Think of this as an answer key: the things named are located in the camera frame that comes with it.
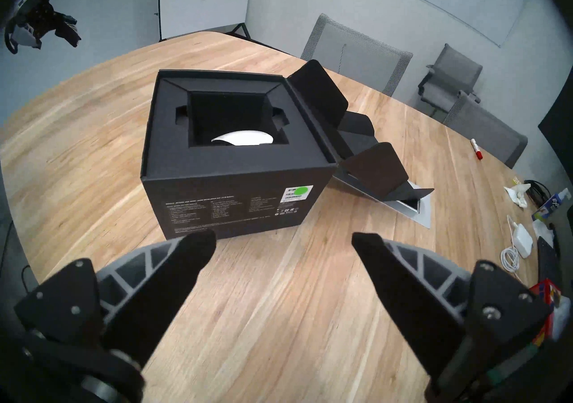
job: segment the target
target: white wall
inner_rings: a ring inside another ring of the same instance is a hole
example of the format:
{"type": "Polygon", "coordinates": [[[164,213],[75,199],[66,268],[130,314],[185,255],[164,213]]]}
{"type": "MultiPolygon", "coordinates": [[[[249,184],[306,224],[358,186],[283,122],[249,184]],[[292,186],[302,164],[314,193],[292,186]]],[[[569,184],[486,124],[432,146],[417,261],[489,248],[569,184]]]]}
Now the white wall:
{"type": "Polygon", "coordinates": [[[423,0],[249,0],[246,24],[253,39],[300,56],[321,13],[414,54],[394,92],[411,106],[446,42],[482,64],[475,90],[483,107],[529,138],[515,170],[553,190],[569,183],[537,129],[573,64],[571,35],[551,0],[526,0],[501,48],[423,0]]]}
{"type": "Polygon", "coordinates": [[[159,40],[157,0],[50,0],[54,10],[77,19],[77,48],[54,35],[40,50],[0,47],[0,124],[45,90],[96,64],[159,40]]]}

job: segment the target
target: white cable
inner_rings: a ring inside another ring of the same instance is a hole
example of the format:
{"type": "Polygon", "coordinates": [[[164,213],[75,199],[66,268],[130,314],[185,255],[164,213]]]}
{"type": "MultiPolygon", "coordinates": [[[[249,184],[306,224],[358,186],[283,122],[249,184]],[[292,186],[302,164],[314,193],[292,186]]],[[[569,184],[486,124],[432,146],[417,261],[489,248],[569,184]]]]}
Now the white cable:
{"type": "Polygon", "coordinates": [[[511,225],[511,216],[507,216],[507,224],[509,225],[509,234],[511,235],[511,246],[506,247],[500,253],[500,261],[503,269],[508,271],[509,273],[514,274],[519,281],[522,281],[521,278],[517,275],[517,270],[519,269],[519,253],[517,249],[515,249],[515,244],[513,242],[513,227],[511,225]]]}

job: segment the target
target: open box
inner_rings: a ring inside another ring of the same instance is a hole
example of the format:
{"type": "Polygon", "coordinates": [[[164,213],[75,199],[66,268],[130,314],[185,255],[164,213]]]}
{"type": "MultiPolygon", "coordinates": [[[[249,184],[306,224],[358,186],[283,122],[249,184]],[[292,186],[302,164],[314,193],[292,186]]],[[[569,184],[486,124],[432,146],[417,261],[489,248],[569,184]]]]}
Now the open box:
{"type": "Polygon", "coordinates": [[[165,237],[298,225],[334,174],[376,199],[412,200],[432,190],[408,189],[392,146],[378,143],[368,117],[347,107],[317,61],[289,78],[160,70],[141,181],[165,237]],[[213,141],[238,130],[264,132],[272,143],[213,141]]]}

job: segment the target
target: table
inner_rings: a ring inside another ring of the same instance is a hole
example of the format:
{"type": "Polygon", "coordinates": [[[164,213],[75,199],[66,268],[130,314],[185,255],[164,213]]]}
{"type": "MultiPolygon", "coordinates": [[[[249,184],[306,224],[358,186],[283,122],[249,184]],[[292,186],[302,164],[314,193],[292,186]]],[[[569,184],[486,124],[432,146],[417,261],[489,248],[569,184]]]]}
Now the table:
{"type": "MultiPolygon", "coordinates": [[[[163,240],[139,180],[160,68],[288,76],[301,59],[213,32],[145,47],[48,90],[2,131],[0,160],[22,246],[39,281],[75,258],[96,270],[163,240]]],[[[428,377],[353,250],[355,231],[436,251],[472,270],[499,264],[506,215],[534,235],[515,173],[411,107],[329,72],[432,193],[432,228],[332,180],[302,225],[220,240],[143,370],[145,401],[421,401],[428,377]]],[[[519,276],[537,280],[537,252],[519,276]]]]}

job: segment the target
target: green sticker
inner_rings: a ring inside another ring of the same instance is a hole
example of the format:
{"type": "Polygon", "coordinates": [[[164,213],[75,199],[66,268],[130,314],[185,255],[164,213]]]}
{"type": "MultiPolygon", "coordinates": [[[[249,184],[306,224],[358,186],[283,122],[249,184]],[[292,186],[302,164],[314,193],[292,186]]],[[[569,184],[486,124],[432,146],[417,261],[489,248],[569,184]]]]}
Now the green sticker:
{"type": "Polygon", "coordinates": [[[308,187],[302,186],[302,187],[299,187],[298,189],[296,189],[294,193],[295,193],[295,195],[304,195],[307,192],[308,192],[308,187]]]}

